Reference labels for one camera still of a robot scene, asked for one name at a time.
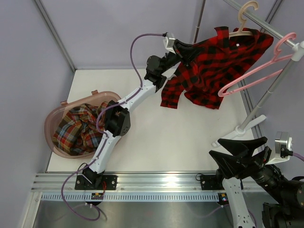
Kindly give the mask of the red black plaid shirt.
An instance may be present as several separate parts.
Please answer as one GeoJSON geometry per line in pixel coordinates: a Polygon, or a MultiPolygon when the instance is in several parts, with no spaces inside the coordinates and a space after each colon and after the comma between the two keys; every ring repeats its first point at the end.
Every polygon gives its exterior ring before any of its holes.
{"type": "Polygon", "coordinates": [[[180,63],[161,92],[161,106],[176,109],[181,94],[193,104],[219,109],[218,92],[243,76],[271,47],[274,38],[256,29],[250,36],[229,36],[226,26],[215,28],[217,35],[195,44],[202,52],[185,66],[180,63]]]}

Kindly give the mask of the pink plastic hanger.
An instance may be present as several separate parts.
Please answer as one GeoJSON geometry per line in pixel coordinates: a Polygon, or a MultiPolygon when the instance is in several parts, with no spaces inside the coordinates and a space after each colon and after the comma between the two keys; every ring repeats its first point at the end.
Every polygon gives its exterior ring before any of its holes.
{"type": "Polygon", "coordinates": [[[234,81],[228,83],[227,85],[225,85],[224,87],[222,87],[219,92],[218,92],[218,96],[219,97],[225,97],[227,95],[230,95],[230,94],[234,94],[234,93],[237,93],[237,92],[240,92],[240,91],[243,91],[247,88],[250,88],[250,87],[253,87],[255,85],[258,85],[276,75],[278,75],[279,73],[281,73],[283,70],[278,70],[274,73],[271,73],[261,79],[258,79],[248,85],[245,85],[245,86],[242,86],[242,87],[239,87],[237,89],[234,89],[234,90],[230,90],[230,88],[232,86],[234,86],[235,84],[238,84],[240,81],[242,80],[245,80],[246,78],[248,78],[249,76],[261,71],[262,69],[265,69],[275,63],[279,63],[279,62],[282,62],[282,61],[285,61],[285,60],[289,60],[291,59],[292,57],[292,54],[289,54],[289,55],[285,55],[285,56],[281,56],[280,57],[280,53],[282,52],[282,49],[281,49],[281,45],[285,42],[285,41],[289,41],[289,40],[295,40],[297,37],[296,33],[295,32],[291,32],[291,33],[288,33],[287,35],[285,35],[283,38],[281,38],[277,44],[275,45],[274,47],[274,56],[266,63],[260,65],[259,67],[256,67],[254,68],[253,70],[245,73],[244,75],[242,75],[241,77],[235,79],[234,81]]]}

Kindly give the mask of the beige plastic hanger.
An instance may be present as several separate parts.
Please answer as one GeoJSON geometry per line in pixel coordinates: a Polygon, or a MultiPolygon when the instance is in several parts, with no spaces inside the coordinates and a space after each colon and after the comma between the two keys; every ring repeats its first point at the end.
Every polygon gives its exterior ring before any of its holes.
{"type": "Polygon", "coordinates": [[[238,11],[237,19],[240,23],[240,26],[237,31],[229,33],[229,38],[238,37],[238,36],[252,36],[253,33],[251,31],[244,30],[247,19],[243,17],[244,12],[249,8],[253,7],[254,10],[259,8],[258,3],[254,0],[251,0],[245,3],[240,10],[238,11]]]}

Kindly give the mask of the brown multicolour plaid shirt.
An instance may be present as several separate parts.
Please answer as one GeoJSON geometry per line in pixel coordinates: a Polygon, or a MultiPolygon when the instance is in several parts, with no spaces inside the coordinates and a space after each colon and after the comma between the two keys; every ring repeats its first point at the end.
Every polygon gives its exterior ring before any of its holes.
{"type": "Polygon", "coordinates": [[[53,144],[70,156],[94,153],[103,136],[96,128],[96,121],[107,105],[107,102],[100,106],[81,104],[70,109],[52,137],[53,144]]]}

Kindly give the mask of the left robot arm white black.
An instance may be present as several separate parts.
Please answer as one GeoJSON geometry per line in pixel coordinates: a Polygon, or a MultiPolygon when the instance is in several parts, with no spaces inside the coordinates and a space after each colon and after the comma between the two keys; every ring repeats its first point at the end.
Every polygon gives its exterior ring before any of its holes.
{"type": "Polygon", "coordinates": [[[182,43],[177,39],[169,41],[165,38],[164,44],[168,53],[163,57],[150,56],[147,59],[146,75],[141,85],[121,100],[110,101],[101,113],[104,117],[103,137],[90,163],[78,170],[76,190],[110,190],[112,188],[110,180],[103,174],[114,147],[131,128],[130,114],[146,98],[162,88],[167,79],[163,75],[164,72],[179,62],[188,67],[202,52],[202,48],[182,43]]]}

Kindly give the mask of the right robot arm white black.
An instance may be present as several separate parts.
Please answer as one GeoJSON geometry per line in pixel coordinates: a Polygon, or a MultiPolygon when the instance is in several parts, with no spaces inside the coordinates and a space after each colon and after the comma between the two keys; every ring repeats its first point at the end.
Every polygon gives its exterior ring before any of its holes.
{"type": "Polygon", "coordinates": [[[219,166],[220,174],[215,183],[225,189],[232,178],[251,177],[275,201],[264,203],[262,221],[266,228],[302,228],[304,226],[304,178],[297,176],[288,180],[274,164],[268,164],[271,149],[253,154],[254,150],[266,144],[267,138],[254,140],[218,139],[229,154],[210,151],[209,154],[219,166]]]}

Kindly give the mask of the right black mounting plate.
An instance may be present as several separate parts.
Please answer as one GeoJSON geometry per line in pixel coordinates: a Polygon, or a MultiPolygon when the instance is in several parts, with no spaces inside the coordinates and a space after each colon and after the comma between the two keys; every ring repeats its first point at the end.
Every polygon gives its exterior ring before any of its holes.
{"type": "Polygon", "coordinates": [[[205,175],[198,173],[195,179],[200,182],[202,190],[222,190],[221,179],[217,175],[205,175]]]}

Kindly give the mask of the black mounting plate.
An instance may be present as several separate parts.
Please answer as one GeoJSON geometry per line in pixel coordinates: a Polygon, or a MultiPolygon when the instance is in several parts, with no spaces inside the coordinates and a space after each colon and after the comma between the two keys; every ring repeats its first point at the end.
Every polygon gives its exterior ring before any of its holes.
{"type": "Polygon", "coordinates": [[[195,179],[200,182],[202,190],[222,190],[221,179],[217,175],[205,175],[198,173],[195,179]]]}
{"type": "Polygon", "coordinates": [[[78,175],[76,178],[75,190],[116,190],[116,186],[116,175],[102,175],[96,178],[78,175]]]}

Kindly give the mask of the pink translucent plastic basket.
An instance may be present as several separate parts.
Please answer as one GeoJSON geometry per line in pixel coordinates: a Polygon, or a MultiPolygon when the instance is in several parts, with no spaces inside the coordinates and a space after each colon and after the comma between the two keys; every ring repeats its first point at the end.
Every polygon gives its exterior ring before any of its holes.
{"type": "Polygon", "coordinates": [[[56,130],[58,129],[64,116],[68,113],[70,109],[80,106],[82,104],[90,104],[97,106],[100,105],[102,102],[109,102],[111,100],[118,101],[119,99],[121,99],[120,96],[115,92],[110,92],[110,91],[98,92],[97,90],[94,90],[91,93],[92,94],[90,96],[76,100],[71,103],[68,103],[67,101],[62,102],[60,107],[51,111],[50,114],[47,116],[44,124],[45,139],[52,152],[54,152],[58,156],[69,159],[85,158],[85,157],[93,156],[92,153],[84,154],[84,155],[76,155],[76,156],[69,155],[67,152],[63,151],[58,146],[56,146],[55,143],[52,141],[52,138],[56,130]]]}

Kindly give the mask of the silver white clothes rack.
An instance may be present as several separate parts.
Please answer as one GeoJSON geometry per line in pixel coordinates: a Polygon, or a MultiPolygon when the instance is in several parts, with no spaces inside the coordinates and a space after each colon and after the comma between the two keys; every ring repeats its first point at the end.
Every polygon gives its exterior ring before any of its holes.
{"type": "MultiPolygon", "coordinates": [[[[243,0],[199,0],[195,21],[200,24],[200,38],[212,36],[212,27],[228,26],[237,28],[238,10],[243,0]]],[[[281,45],[281,55],[293,55],[293,46],[304,40],[304,3],[301,0],[260,0],[259,8],[250,7],[244,14],[246,26],[262,29],[269,33],[275,42],[286,34],[296,33],[296,39],[287,40],[281,45]]],[[[301,118],[292,113],[292,105],[303,87],[303,60],[287,59],[274,63],[239,83],[240,86],[265,77],[277,70],[282,73],[258,85],[229,95],[224,99],[219,113],[207,111],[207,125],[203,131],[203,143],[209,148],[218,146],[217,140],[232,133],[243,121],[257,125],[244,132],[239,139],[253,139],[263,135],[272,140],[279,126],[288,120],[301,118]]]]}

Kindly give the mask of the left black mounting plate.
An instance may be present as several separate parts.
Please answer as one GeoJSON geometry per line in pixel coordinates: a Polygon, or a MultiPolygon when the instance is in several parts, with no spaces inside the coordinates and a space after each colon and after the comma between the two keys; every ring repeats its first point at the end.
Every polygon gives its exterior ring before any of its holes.
{"type": "Polygon", "coordinates": [[[78,175],[76,178],[75,190],[116,190],[116,186],[116,175],[102,175],[96,178],[78,175]]]}

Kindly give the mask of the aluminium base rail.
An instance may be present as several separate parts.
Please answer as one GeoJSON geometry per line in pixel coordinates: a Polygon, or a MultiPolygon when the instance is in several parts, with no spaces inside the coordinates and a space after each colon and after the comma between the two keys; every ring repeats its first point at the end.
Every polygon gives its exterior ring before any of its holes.
{"type": "MultiPolygon", "coordinates": [[[[39,173],[35,176],[32,192],[75,192],[77,176],[70,173],[39,173]]],[[[199,175],[193,172],[121,172],[106,185],[106,192],[201,192],[199,175]]]]}

